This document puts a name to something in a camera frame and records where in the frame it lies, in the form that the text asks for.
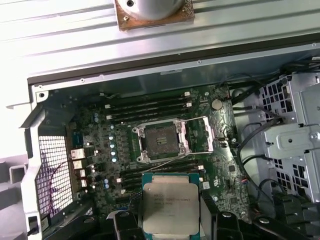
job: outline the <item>green circuit board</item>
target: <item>green circuit board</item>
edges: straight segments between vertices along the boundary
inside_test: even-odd
[[[79,106],[74,118],[74,134],[83,136],[83,145],[74,147],[97,150],[88,158],[98,166],[89,173],[95,184],[89,194],[100,215],[126,209],[130,193],[141,191],[142,173],[171,161],[151,172],[199,173],[201,190],[210,194],[221,211],[244,220],[248,217],[239,197],[241,173],[232,154],[237,131],[227,86],[128,98],[100,96],[99,102]],[[217,100],[222,103],[218,109],[213,107]],[[177,135],[181,125],[185,134]],[[246,191],[243,188],[244,204],[249,202]]]

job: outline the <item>mesh grille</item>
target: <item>mesh grille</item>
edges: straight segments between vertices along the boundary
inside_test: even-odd
[[[289,87],[284,85],[281,80],[263,87],[261,96],[265,109],[281,116],[293,112]],[[265,118],[267,121],[273,119],[268,114],[265,114]]]
[[[72,203],[64,136],[39,136],[41,168],[35,179],[40,213],[51,217]]]
[[[306,177],[306,169],[304,166],[293,164],[293,174],[292,178],[294,190],[298,190],[298,187],[309,188],[308,180]]]

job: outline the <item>ventilation hole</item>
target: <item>ventilation hole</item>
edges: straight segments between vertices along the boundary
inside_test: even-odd
[[[299,176],[300,178],[304,179],[305,178],[305,167],[304,166],[298,166],[298,170],[299,170]]]
[[[306,180],[301,180],[301,185],[304,186],[305,188],[308,188],[308,182]]]
[[[283,91],[284,99],[287,99],[289,97],[289,94],[288,94],[288,90],[287,90],[287,88],[285,86],[282,87],[282,91]]]
[[[288,100],[285,101],[285,108],[286,108],[286,111],[288,113],[290,113],[290,112],[292,112],[294,110],[293,107],[292,107],[291,100],[288,99]]]
[[[268,90],[269,90],[269,95],[273,95],[273,94],[274,94],[274,93],[272,92],[272,87],[271,87],[271,86],[268,87]]]
[[[277,87],[275,84],[272,85],[272,90],[273,90],[273,94],[277,94],[278,91],[277,91]]]

